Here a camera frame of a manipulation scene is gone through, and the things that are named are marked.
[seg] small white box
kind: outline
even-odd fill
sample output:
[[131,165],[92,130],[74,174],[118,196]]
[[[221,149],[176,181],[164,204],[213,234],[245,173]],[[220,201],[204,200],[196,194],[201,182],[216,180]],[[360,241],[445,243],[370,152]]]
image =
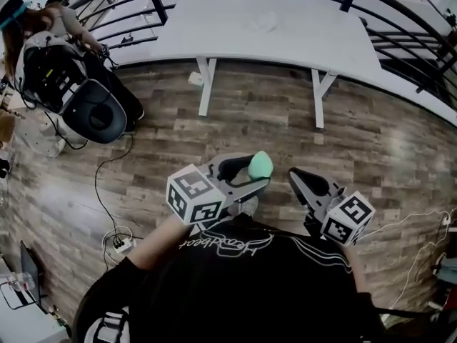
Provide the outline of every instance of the small white box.
[[349,245],[365,230],[374,213],[370,202],[360,192],[354,192],[327,213],[321,234],[340,244]]
[[219,218],[226,196],[193,164],[169,176],[166,203],[184,224]]
[[126,250],[128,250],[134,246],[134,244],[131,242],[129,237],[125,238],[122,242],[124,244],[122,246],[120,246],[119,248],[114,247],[114,250],[116,251],[117,254],[125,252]]
[[192,72],[191,75],[189,76],[189,84],[192,85],[197,85],[197,86],[203,86],[203,79],[201,77],[201,74],[199,72]]

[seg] green sponge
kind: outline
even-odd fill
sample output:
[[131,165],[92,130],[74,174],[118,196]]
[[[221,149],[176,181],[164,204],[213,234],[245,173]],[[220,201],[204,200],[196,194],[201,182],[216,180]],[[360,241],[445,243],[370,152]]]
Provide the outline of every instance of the green sponge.
[[251,160],[248,168],[249,177],[254,180],[261,177],[269,178],[273,173],[273,162],[268,154],[259,151]]

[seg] white cable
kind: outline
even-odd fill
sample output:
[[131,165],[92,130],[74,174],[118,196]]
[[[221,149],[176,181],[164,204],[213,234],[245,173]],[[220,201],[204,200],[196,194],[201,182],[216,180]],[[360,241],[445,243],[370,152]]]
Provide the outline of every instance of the white cable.
[[421,248],[419,249],[419,251],[417,252],[416,258],[414,259],[413,265],[411,266],[411,268],[410,268],[409,271],[408,271],[408,276],[406,277],[405,286],[404,286],[403,290],[401,291],[400,296],[398,296],[397,300],[395,300],[395,302],[392,304],[391,307],[389,307],[389,309],[393,309],[393,307],[397,304],[398,301],[400,301],[401,297],[402,297],[403,294],[405,293],[406,287],[408,286],[408,283],[409,283],[409,275],[411,274],[411,272],[413,271],[414,266],[416,265],[417,259],[419,258],[419,254],[420,254],[426,247],[428,247],[429,245],[433,245],[434,247],[438,246],[438,244],[440,244],[440,243],[448,236],[448,231],[449,231],[449,226],[450,226],[450,225],[451,225],[451,224],[448,224],[448,226],[446,227],[446,233],[444,234],[444,237],[443,237],[439,242],[437,242],[436,244],[434,244],[433,242],[429,242],[429,243],[427,243],[426,246],[421,247]]
[[103,239],[101,240],[101,249],[103,250],[103,253],[106,254],[108,256],[108,258],[115,264],[115,265],[119,265],[118,262],[116,262],[113,258],[111,258],[111,255],[109,255],[109,253],[106,251],[106,247],[105,247],[105,240],[106,240],[106,237],[114,232],[115,230],[117,229],[120,229],[121,227],[123,227],[124,229],[127,229],[130,231],[130,240],[132,240],[134,238],[134,233],[132,232],[132,230],[127,227],[127,226],[124,226],[124,225],[119,225],[119,226],[116,226],[114,229],[111,229],[109,230],[104,236],[103,236]]
[[373,231],[373,232],[370,232],[369,234],[367,235],[363,235],[362,237],[359,237],[358,240],[362,240],[364,237],[369,237],[370,235],[373,235],[375,234],[376,232],[379,232],[381,230],[384,230],[386,227],[389,227],[389,226],[396,226],[396,225],[399,225],[401,224],[402,222],[406,221],[409,217],[411,216],[430,216],[432,213],[437,213],[437,214],[447,214],[449,218],[451,218],[450,214],[447,212],[447,211],[436,211],[435,209],[432,211],[432,212],[429,212],[427,214],[409,214],[408,216],[406,216],[404,219],[402,219],[400,222],[394,222],[392,224],[387,224],[387,225],[384,225],[383,227]]
[[[434,209],[433,211],[431,211],[431,212],[429,212],[429,213],[427,213],[427,214],[409,214],[409,215],[406,216],[404,219],[402,219],[400,222],[394,222],[394,223],[392,223],[392,224],[384,225],[383,227],[381,227],[381,228],[375,230],[374,232],[370,232],[370,233],[367,234],[367,235],[363,235],[362,237],[359,237],[358,240],[361,240],[361,239],[363,239],[364,237],[369,237],[370,235],[373,235],[373,234],[375,234],[376,232],[379,232],[379,231],[385,229],[386,227],[399,225],[399,224],[401,224],[402,222],[406,221],[406,220],[407,220],[409,217],[411,217],[411,216],[430,216],[430,215],[433,214],[433,213],[437,213],[437,214],[445,214],[445,215],[447,215],[447,217],[450,219],[450,218],[451,218],[451,214],[452,214],[456,209],[457,209],[457,207],[454,208],[454,209],[452,209],[451,212],[447,212],[447,211],[436,211],[436,210]],[[411,266],[411,268],[410,268],[409,271],[408,271],[408,276],[406,277],[405,286],[404,286],[403,289],[401,290],[400,296],[398,296],[397,300],[395,300],[395,302],[391,305],[391,307],[389,307],[389,309],[393,309],[393,307],[397,304],[398,301],[400,301],[401,297],[402,297],[403,294],[405,293],[406,287],[408,286],[408,283],[409,283],[409,277],[410,277],[410,275],[411,275],[411,272],[413,271],[414,266],[416,265],[416,262],[417,262],[417,260],[418,260],[418,258],[419,258],[419,254],[420,254],[425,248],[427,248],[429,245],[433,245],[433,246],[436,247],[438,244],[440,244],[440,243],[448,236],[448,231],[449,231],[450,225],[451,225],[451,220],[449,221],[449,224],[448,224],[448,226],[446,227],[446,233],[445,233],[444,237],[443,237],[441,240],[439,240],[436,244],[434,244],[433,242],[429,242],[429,243],[427,243],[426,246],[421,247],[421,248],[419,249],[419,251],[417,252],[416,258],[414,259],[413,265]]]

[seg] black t-shirt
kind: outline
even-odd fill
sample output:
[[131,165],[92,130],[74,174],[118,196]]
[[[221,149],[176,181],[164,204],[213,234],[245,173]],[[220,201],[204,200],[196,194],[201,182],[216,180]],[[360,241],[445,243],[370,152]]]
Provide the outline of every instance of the black t-shirt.
[[[360,342],[379,328],[369,294],[357,293],[338,245],[267,229],[246,215],[183,240],[152,272],[127,259],[117,269],[122,276],[110,271],[85,296],[76,335],[115,304],[129,306],[132,342]],[[118,291],[101,301],[110,289]]]

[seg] white table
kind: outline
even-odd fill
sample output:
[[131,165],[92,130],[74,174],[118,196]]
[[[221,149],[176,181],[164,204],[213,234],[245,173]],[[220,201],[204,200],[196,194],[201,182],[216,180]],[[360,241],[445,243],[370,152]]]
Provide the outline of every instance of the white table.
[[[362,22],[327,0],[179,0],[154,45],[155,59],[195,58],[206,116],[217,58],[312,69],[316,126],[322,97],[338,75],[373,82],[381,65]],[[322,81],[318,70],[326,72]]]
[[[0,283],[6,282],[4,276],[9,272],[3,258],[0,257]],[[21,306],[12,289],[3,286],[2,291],[12,307]],[[24,294],[24,298],[27,302],[32,302],[28,294]],[[10,310],[0,295],[0,317],[0,340],[3,343],[59,343],[68,339],[65,327],[35,304]]]

